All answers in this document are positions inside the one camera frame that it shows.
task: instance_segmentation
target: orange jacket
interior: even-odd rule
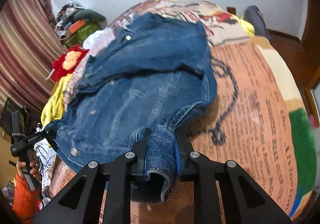
[[[38,212],[37,198],[39,197],[40,189],[41,187],[31,192],[26,179],[22,179],[18,173],[16,174],[16,186],[14,189],[12,209],[24,224],[30,224],[32,218],[28,220],[26,219]]]

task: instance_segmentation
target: curtain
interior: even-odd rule
[[[53,87],[46,77],[64,51],[50,0],[8,0],[0,12],[0,112],[7,97],[42,111]]]

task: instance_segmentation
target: stuffed toy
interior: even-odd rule
[[[62,54],[57,61],[53,62],[52,69],[54,72],[50,75],[50,79],[58,82],[61,77],[73,73],[88,51],[89,49],[84,49],[80,45],[70,47],[67,53]]]

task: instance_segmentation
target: brown floor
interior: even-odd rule
[[[291,71],[301,93],[307,114],[310,115],[311,106],[304,89],[310,81],[310,75],[313,75],[312,61],[306,57],[302,46],[294,40],[272,35],[270,43],[278,51]]]

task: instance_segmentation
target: person's hand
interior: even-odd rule
[[[33,177],[37,178],[38,180],[40,180],[41,176],[39,173],[39,166],[37,166],[38,162],[36,160],[32,160],[30,162],[30,166],[31,166],[31,170],[30,170],[30,174],[33,175]],[[25,179],[24,173],[22,171],[22,168],[26,166],[25,162],[20,162],[19,160],[17,161],[17,170],[18,170],[18,175],[20,176],[21,179]]]

